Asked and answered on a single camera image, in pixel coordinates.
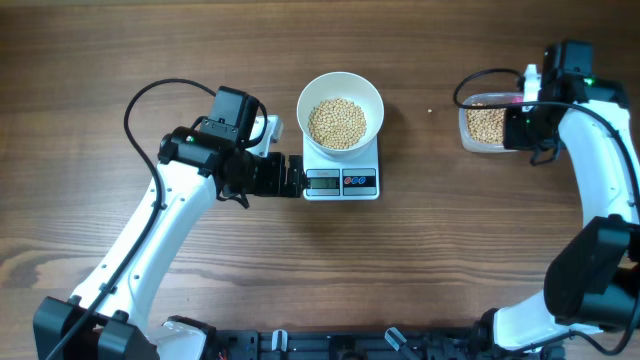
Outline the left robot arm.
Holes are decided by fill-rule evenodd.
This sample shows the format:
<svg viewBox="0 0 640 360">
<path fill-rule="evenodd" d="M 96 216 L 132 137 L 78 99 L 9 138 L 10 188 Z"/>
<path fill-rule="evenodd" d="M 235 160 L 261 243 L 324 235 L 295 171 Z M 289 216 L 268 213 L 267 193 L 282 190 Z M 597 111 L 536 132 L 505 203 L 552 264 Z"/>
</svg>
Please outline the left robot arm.
<svg viewBox="0 0 640 360">
<path fill-rule="evenodd" d="M 172 316 L 149 330 L 160 283 L 198 219 L 217 202 L 298 198 L 302 158 L 269 149 L 281 123 L 257 98 L 220 87 L 209 115 L 178 127 L 143 160 L 152 180 L 100 265 L 66 301 L 46 298 L 33 318 L 41 359 L 223 359 L 214 327 Z"/>
</svg>

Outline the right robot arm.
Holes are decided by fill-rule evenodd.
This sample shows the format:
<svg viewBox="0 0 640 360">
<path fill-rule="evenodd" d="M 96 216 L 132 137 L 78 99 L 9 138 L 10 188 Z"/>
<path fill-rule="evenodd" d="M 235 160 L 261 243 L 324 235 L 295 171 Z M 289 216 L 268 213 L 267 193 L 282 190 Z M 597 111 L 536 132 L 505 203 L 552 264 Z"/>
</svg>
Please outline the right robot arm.
<svg viewBox="0 0 640 360">
<path fill-rule="evenodd" d="M 596 76 L 591 44 L 548 46 L 541 68 L 520 76 L 523 98 L 504 104 L 503 146 L 530 151 L 532 165 L 566 150 L 573 165 L 583 227 L 549 265 L 543 289 L 492 309 L 476 325 L 472 355 L 494 359 L 558 356 L 582 338 L 605 356 L 623 352 L 639 330 L 639 159 L 623 85 Z"/>
</svg>

